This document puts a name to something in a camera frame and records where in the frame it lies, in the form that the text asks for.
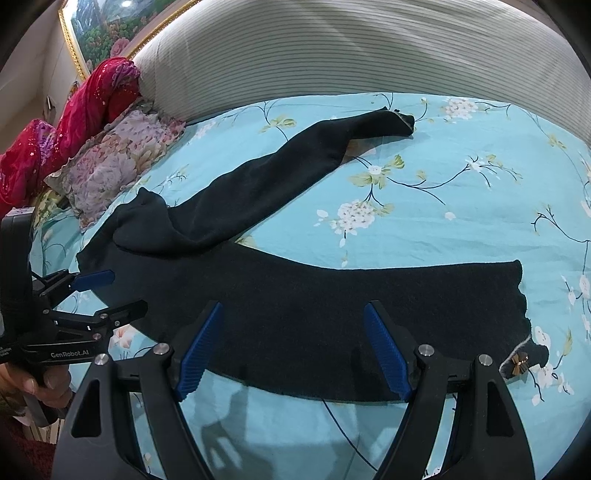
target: floral bedsheet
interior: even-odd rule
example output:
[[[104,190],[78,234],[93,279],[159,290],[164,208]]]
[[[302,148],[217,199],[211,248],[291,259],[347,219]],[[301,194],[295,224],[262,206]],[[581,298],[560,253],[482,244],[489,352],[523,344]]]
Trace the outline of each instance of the floral bedsheet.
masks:
[[[33,268],[38,273],[76,271],[76,253],[140,187],[176,205],[319,120],[383,107],[415,116],[412,139],[395,146],[383,140],[353,142],[348,151],[353,161],[238,241],[327,268],[519,259],[532,334],[549,348],[550,361],[544,368],[527,368],[523,359],[510,360],[522,374],[509,390],[530,441],[536,476],[542,478],[591,409],[591,152],[572,134],[518,106],[374,93],[287,98],[235,109],[187,127],[166,158],[122,192],[85,233],[71,211],[52,211],[35,232]],[[102,307],[89,292],[72,295],[60,306],[78,313]],[[112,339],[111,354],[127,358],[152,344],[133,327],[124,327]],[[85,370],[85,365],[72,366],[74,386]],[[454,403],[453,397],[446,402],[426,475],[437,472],[443,460]],[[132,397],[132,406],[147,468],[163,477],[140,396]],[[217,479],[369,480],[405,404],[325,406],[206,372],[182,408]]]

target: red blanket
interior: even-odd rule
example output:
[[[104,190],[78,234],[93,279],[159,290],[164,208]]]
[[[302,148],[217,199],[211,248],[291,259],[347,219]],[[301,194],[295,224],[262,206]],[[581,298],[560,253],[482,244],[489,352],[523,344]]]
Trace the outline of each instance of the red blanket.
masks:
[[[64,166],[139,96],[138,77],[132,61],[105,60],[68,101],[57,128],[39,119],[27,125],[0,155],[0,219],[13,207],[28,205],[45,177]]]

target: black knit fabric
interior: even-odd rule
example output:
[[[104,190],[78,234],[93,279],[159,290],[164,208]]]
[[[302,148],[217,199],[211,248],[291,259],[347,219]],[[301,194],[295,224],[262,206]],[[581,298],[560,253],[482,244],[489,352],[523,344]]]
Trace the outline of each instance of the black knit fabric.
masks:
[[[95,293],[107,305],[146,300],[148,316],[134,325],[157,341],[170,341],[208,300],[221,301],[225,331],[209,368],[273,392],[396,398],[363,331],[370,300],[419,343],[455,358],[488,353],[500,364],[531,331],[518,261],[333,270],[233,241],[336,169],[350,140],[409,136],[413,124],[383,110],[319,122],[177,207],[141,189],[78,254],[80,271],[113,270],[115,282]],[[545,347],[523,348],[530,365],[547,362]]]

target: white upholstered headboard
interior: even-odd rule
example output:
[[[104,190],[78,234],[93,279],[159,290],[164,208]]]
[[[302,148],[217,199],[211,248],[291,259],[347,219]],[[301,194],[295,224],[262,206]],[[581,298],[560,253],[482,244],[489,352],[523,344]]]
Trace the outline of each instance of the white upholstered headboard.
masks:
[[[417,92],[511,102],[591,143],[591,79],[573,49],[500,0],[202,0],[135,61],[142,94],[186,120],[294,95]]]

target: pillowcase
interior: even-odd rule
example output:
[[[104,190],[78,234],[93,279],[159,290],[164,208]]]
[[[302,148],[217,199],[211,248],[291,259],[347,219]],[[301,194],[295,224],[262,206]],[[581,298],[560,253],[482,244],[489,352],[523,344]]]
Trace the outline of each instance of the pillowcase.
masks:
[[[184,122],[159,115],[151,102],[141,99],[45,182],[67,196],[84,231],[98,221],[121,191],[162,158],[184,128]]]

